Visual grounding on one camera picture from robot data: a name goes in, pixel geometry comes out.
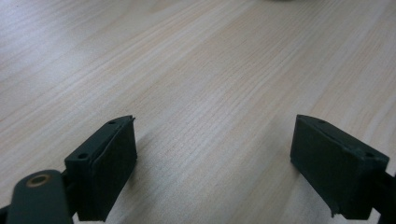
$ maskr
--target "light wood surface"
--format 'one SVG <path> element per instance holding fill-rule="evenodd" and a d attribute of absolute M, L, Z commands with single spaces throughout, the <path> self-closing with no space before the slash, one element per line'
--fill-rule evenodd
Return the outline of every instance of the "light wood surface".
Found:
<path fill-rule="evenodd" d="M 107 223 L 376 223 L 331 218 L 290 145 L 318 117 L 394 174 L 395 87 L 392 0 L 2 1 L 0 206 L 132 114 L 138 164 Z"/>

